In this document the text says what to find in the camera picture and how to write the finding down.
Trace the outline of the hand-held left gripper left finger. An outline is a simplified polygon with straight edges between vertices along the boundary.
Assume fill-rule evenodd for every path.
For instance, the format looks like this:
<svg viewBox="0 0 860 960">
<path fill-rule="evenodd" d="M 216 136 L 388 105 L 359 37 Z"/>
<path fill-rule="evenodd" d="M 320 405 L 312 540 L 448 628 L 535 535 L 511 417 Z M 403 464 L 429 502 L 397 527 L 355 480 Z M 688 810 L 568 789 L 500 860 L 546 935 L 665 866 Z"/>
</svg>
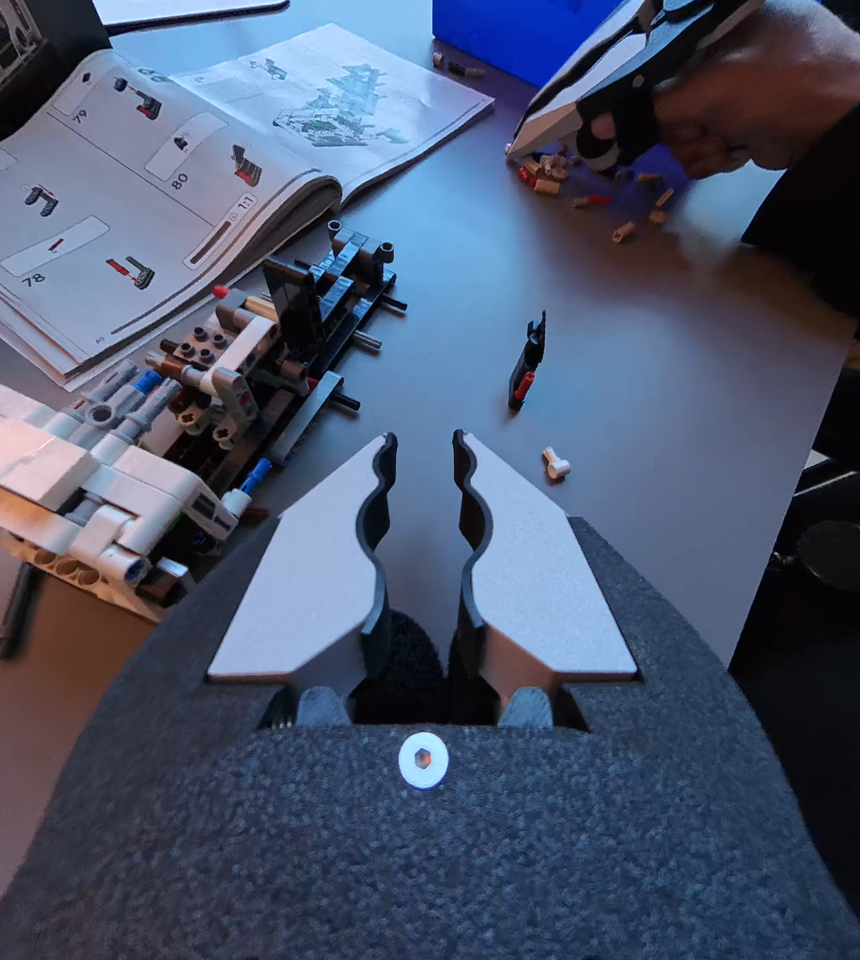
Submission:
<svg viewBox="0 0 860 960">
<path fill-rule="evenodd" d="M 207 671 L 212 682 L 357 688 L 386 668 L 390 609 L 376 546 L 398 440 L 377 436 L 283 510 Z"/>
</svg>

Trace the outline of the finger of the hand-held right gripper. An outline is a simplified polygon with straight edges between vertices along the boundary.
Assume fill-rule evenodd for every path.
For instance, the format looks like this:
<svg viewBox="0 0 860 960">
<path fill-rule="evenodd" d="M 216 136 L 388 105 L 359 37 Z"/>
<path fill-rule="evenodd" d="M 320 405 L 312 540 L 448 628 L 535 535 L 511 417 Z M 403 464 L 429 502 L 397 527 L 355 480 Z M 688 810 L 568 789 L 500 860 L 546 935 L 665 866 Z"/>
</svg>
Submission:
<svg viewBox="0 0 860 960">
<path fill-rule="evenodd" d="M 621 64 L 625 56 L 640 51 L 643 39 L 627 40 L 626 37 L 636 35 L 643 27 L 640 10 L 654 14 L 663 3 L 627 2 L 620 6 L 533 97 L 537 98 L 538 106 L 543 106 L 552 98 L 579 98 L 595 82 L 602 80 L 608 69 Z M 577 133 L 565 140 L 576 146 L 576 137 Z"/>
<path fill-rule="evenodd" d="M 579 98 L 552 98 L 539 106 L 533 98 L 508 144 L 508 157 L 519 159 L 544 149 L 554 142 L 573 138 L 583 125 L 578 109 Z"/>
</svg>

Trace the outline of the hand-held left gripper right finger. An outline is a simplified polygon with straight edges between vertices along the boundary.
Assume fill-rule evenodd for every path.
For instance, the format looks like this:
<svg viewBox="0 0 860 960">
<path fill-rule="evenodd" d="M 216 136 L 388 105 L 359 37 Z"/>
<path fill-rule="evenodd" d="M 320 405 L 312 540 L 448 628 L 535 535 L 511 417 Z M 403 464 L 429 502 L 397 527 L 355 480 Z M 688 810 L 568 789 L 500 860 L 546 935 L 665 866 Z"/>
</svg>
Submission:
<svg viewBox="0 0 860 960">
<path fill-rule="evenodd" d="M 635 678 L 638 667 L 565 511 L 472 433 L 453 435 L 464 669 L 492 688 Z"/>
</svg>

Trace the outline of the pile of small lego pieces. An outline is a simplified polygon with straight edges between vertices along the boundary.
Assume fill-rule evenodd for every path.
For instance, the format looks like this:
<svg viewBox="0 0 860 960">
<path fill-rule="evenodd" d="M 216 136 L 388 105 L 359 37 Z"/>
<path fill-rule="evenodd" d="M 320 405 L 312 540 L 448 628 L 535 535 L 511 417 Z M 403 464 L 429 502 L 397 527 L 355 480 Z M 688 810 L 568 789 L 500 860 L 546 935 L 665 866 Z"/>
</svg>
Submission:
<svg viewBox="0 0 860 960">
<path fill-rule="evenodd" d="M 523 186 L 609 232 L 615 246 L 666 225 L 684 194 L 680 179 L 668 172 L 601 164 L 583 158 L 574 147 L 535 150 L 511 162 Z"/>
</svg>

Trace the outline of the black lego piece red pin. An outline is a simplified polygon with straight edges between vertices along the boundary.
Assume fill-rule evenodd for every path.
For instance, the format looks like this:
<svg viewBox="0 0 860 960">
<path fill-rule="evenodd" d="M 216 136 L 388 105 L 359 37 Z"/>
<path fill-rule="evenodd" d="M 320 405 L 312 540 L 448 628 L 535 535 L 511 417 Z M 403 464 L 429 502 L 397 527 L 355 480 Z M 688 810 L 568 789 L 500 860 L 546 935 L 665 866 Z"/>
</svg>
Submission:
<svg viewBox="0 0 860 960">
<path fill-rule="evenodd" d="M 546 311 L 540 321 L 528 323 L 527 340 L 508 381 L 508 408 L 520 411 L 544 359 Z"/>
</svg>

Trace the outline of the partly built lego truck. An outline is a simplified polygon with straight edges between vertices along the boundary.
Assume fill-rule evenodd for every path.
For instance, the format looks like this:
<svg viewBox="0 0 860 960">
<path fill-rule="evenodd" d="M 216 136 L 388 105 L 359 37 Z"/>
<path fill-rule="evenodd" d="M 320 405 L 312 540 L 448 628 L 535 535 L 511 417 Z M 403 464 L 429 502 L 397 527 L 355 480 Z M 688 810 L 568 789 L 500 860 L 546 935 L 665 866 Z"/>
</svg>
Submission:
<svg viewBox="0 0 860 960">
<path fill-rule="evenodd" d="M 337 364 L 395 299 L 394 244 L 328 223 L 317 263 L 267 256 L 264 292 L 212 313 L 55 410 L 0 383 L 0 547 L 29 571 L 158 622 L 218 557 L 272 469 L 328 406 Z"/>
</svg>

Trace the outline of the black lego axle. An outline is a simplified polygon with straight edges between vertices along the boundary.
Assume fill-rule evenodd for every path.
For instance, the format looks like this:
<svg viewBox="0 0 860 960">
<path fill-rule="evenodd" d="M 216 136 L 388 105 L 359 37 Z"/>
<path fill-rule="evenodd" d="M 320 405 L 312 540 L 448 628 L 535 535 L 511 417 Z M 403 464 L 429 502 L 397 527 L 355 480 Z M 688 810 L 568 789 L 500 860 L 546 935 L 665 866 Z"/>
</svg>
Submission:
<svg viewBox="0 0 860 960">
<path fill-rule="evenodd" d="M 22 562 L 0 626 L 0 662 L 20 655 L 36 612 L 43 571 Z"/>
</svg>

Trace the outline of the open lego instruction booklet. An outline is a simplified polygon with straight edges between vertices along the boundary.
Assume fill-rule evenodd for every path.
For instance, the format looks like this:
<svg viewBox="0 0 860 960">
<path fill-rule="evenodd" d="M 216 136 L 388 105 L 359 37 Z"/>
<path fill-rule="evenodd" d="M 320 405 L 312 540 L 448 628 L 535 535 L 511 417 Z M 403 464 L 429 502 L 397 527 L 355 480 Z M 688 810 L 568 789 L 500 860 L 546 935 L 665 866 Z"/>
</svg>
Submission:
<svg viewBox="0 0 860 960">
<path fill-rule="evenodd" d="M 492 103 L 332 23 L 174 78 L 91 54 L 0 142 L 0 337 L 73 389 Z"/>
</svg>

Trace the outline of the black lego set box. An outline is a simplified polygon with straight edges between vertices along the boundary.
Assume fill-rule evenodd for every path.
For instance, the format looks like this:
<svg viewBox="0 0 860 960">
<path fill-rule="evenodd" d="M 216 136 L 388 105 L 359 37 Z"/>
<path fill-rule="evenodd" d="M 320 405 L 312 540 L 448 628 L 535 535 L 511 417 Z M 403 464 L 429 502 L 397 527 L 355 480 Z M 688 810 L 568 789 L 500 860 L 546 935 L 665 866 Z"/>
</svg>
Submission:
<svg viewBox="0 0 860 960">
<path fill-rule="evenodd" d="M 0 140 L 110 45 L 92 1 L 0 1 Z"/>
</svg>

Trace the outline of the person's right hand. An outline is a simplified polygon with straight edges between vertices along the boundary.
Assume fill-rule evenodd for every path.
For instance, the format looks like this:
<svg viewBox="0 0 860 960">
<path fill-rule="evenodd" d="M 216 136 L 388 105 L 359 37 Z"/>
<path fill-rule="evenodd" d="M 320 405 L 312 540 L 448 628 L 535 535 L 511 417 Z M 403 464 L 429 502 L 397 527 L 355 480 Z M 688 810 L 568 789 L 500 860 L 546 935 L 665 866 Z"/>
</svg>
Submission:
<svg viewBox="0 0 860 960">
<path fill-rule="evenodd" d="M 653 97 L 692 180 L 785 170 L 860 102 L 860 34 L 815 2 L 764 2 Z"/>
</svg>

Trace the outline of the blue box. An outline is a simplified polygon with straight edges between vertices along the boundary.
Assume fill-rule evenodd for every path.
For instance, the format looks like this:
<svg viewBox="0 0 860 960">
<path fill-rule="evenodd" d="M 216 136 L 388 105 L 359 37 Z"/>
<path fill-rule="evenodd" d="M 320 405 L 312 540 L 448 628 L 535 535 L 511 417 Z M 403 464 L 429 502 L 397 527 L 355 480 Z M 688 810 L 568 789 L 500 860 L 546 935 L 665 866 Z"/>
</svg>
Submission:
<svg viewBox="0 0 860 960">
<path fill-rule="evenodd" d="M 436 39 L 541 87 L 619 1 L 434 1 Z"/>
</svg>

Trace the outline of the white flat pad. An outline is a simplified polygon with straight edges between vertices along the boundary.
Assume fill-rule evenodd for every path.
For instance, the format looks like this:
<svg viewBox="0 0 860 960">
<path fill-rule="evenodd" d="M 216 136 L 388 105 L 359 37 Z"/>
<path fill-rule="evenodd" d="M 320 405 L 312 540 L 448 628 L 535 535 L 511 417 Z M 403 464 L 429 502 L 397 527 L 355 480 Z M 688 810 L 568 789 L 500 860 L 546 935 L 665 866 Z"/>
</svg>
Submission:
<svg viewBox="0 0 860 960">
<path fill-rule="evenodd" d="M 167 27 L 272 15 L 290 1 L 94 1 L 110 36 Z"/>
</svg>

